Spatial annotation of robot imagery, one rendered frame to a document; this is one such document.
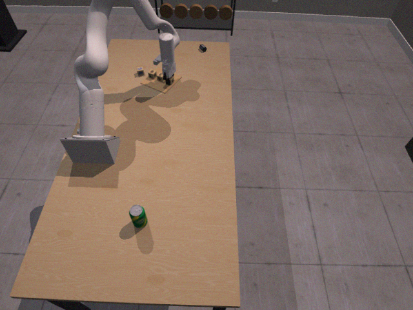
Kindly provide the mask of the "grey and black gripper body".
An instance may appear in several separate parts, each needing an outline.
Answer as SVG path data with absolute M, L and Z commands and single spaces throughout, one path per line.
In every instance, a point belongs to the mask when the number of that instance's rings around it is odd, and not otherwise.
M 167 78 L 170 78 L 176 71 L 176 62 L 175 60 L 171 63 L 162 63 L 162 71 L 163 71 L 163 75 L 166 72 L 166 76 Z

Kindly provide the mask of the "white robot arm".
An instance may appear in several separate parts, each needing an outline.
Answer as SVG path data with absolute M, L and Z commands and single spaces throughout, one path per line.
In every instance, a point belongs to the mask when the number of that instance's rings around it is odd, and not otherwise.
M 174 27 L 158 18 L 148 0 L 129 0 L 134 10 L 149 30 L 160 29 L 160 53 L 154 65 L 175 60 L 174 50 L 180 38 Z M 98 140 L 105 135 L 104 92 L 98 76 L 108 69 L 106 31 L 115 0 L 92 0 L 86 20 L 86 52 L 74 63 L 74 76 L 79 89 L 79 126 L 75 139 Z

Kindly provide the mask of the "green drink can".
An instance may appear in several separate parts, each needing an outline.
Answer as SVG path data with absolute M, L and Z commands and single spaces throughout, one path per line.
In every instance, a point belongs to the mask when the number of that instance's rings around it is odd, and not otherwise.
M 133 205 L 130 208 L 129 215 L 134 226 L 137 228 L 143 228 L 148 222 L 145 210 L 140 205 Z

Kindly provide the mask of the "tan mat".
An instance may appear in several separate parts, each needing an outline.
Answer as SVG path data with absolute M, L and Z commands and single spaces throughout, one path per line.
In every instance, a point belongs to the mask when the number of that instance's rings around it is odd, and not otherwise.
M 157 72 L 157 75 L 161 72 L 162 73 L 162 68 L 157 67 L 155 69 L 155 71 Z M 154 79 L 149 78 L 148 76 L 142 81 L 140 82 L 143 85 L 146 85 L 150 88 L 153 88 L 155 90 L 158 90 L 162 93 L 166 93 L 168 92 L 180 79 L 182 78 L 182 76 L 179 76 L 177 74 L 174 74 L 174 82 L 171 85 L 167 85 L 165 83 L 165 80 L 163 82 L 158 81 L 157 77 L 155 77 Z

